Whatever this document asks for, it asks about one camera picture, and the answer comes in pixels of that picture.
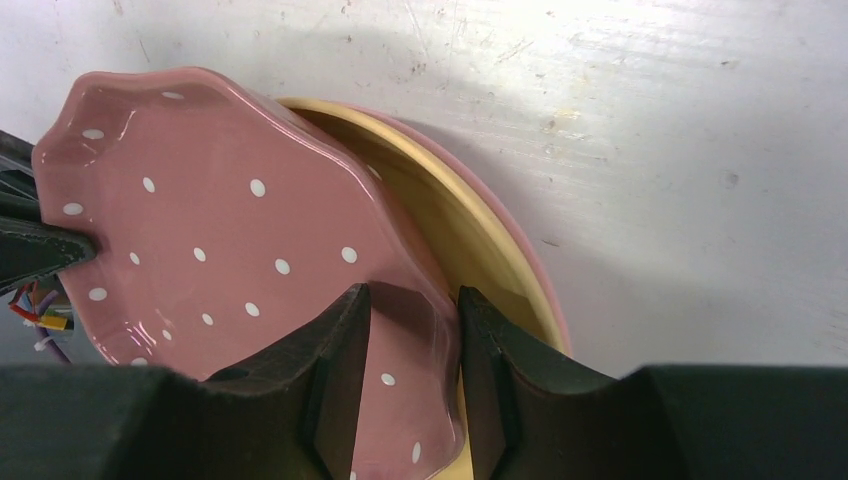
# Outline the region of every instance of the yellow bowl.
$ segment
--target yellow bowl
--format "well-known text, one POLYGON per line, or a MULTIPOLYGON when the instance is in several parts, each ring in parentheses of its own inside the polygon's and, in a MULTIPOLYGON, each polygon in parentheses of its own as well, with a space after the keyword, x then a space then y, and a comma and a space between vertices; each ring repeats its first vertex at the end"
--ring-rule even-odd
MULTIPOLYGON (((420 228, 447 277, 453 298, 461 285, 477 287, 510 320, 569 353, 559 304, 541 265, 532 250, 528 252, 529 242, 523 235, 516 239, 510 233, 503 221, 508 217, 505 210, 499 218, 492 202, 487 204, 443 161, 450 154, 441 150, 439 158, 399 130, 414 132, 409 127, 395 123, 399 128, 394 128, 389 120, 381 121, 348 106, 305 98, 277 101, 340 141, 378 172, 420 228)), ((460 409, 464 413, 461 389, 460 409)), ((457 460, 435 478, 473 478, 467 441, 457 460)))

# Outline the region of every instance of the ceramic dish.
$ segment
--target ceramic dish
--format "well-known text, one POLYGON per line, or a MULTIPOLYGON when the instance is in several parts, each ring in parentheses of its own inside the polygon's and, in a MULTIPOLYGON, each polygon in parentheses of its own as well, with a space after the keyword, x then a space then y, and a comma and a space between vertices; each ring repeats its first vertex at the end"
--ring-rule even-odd
POLYGON ((43 220, 98 246, 60 276, 110 362, 202 380, 367 281, 354 471, 423 479, 457 456, 456 309, 414 224, 336 140, 207 70, 93 73, 33 160, 43 220))
MULTIPOLYGON (((410 127, 378 119, 373 112, 315 99, 278 102, 355 152, 397 194, 442 266, 452 295, 460 285, 473 285, 511 320, 569 353, 559 303, 529 241, 455 157, 410 127)), ((468 444, 436 478, 473 478, 468 444)))

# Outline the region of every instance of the red wire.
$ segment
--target red wire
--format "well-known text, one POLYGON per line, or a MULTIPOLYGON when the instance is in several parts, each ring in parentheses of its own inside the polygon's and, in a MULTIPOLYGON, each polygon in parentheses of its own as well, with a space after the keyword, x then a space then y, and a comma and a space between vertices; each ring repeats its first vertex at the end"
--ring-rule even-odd
MULTIPOLYGON (((35 314, 35 311, 28 312, 28 311, 24 310, 23 308, 21 308, 20 305, 18 305, 18 301, 21 299, 21 297, 24 295, 24 293, 35 291, 35 287, 36 287, 37 284, 38 283, 35 282, 35 283, 31 283, 29 285, 24 285, 23 287, 19 288, 18 291, 15 293, 15 296, 12 297, 12 303, 9 304, 10 310, 12 310, 13 312, 17 313, 21 317, 29 320, 30 322, 32 322, 36 325, 38 325, 41 322, 40 319, 38 318, 38 315, 35 314)), ((29 303, 32 305, 33 310, 35 310, 35 305, 32 303, 32 295, 28 295, 28 297, 29 297, 29 303)))

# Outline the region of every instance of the pink dish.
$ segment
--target pink dish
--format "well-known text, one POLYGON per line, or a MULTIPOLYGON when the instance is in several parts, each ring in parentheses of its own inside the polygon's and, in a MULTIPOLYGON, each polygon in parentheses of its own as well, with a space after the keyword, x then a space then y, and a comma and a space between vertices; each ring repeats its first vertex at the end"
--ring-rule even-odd
POLYGON ((554 317, 556 319, 557 325, 559 326, 560 335, 562 336, 563 344, 565 345, 567 354, 571 353, 571 340, 568 336, 568 328, 565 323, 565 317, 562 314, 562 309, 560 308, 559 299, 556 295, 556 289, 554 289, 553 283, 551 283, 550 277, 548 277, 547 272, 545 271, 545 267, 542 265, 542 261, 539 259, 539 256, 536 254, 533 245, 530 243, 530 239, 527 238, 527 235, 524 233, 524 230, 518 225, 518 222, 512 217, 506 207, 498 200, 498 197, 489 190, 489 187, 477 177, 474 172, 472 172, 468 167, 465 166, 458 158, 456 158, 452 153, 447 151, 440 144, 436 143, 430 137, 427 137, 423 133, 415 130, 410 127, 406 123, 403 123, 400 120, 397 120, 393 117, 390 117, 384 113, 377 112, 375 110, 370 110, 365 107, 360 107, 358 105, 348 105, 350 108, 355 110, 359 110, 362 113, 365 113, 371 117, 380 120, 386 125, 394 128, 395 130, 403 133, 422 147, 426 148, 430 152, 432 152, 439 160, 443 161, 451 170, 456 172, 465 183, 467 183, 472 190, 474 190, 480 198, 489 206, 492 212, 498 217, 498 219, 503 223, 506 230, 515 240, 515 243, 518 244, 519 249, 524 254, 524 257, 527 258, 530 267, 533 269, 533 272, 536 274, 536 278, 539 281, 539 284, 542 286, 542 290, 545 293, 545 297, 548 299, 548 302, 551 305, 551 309, 553 310, 554 317))
POLYGON ((203 380, 367 282, 354 471, 423 479, 456 457, 445 282, 403 211, 323 132, 208 70, 92 73, 33 167, 43 220, 98 246, 60 276, 110 362, 203 380))

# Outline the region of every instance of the white surface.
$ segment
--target white surface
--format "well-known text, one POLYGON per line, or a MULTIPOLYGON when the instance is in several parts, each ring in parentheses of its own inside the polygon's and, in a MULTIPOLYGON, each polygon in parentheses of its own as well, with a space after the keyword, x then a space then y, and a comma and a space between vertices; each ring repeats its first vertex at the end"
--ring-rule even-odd
POLYGON ((848 363, 848 4, 3 0, 0 128, 90 70, 381 109, 527 230, 577 358, 848 363))

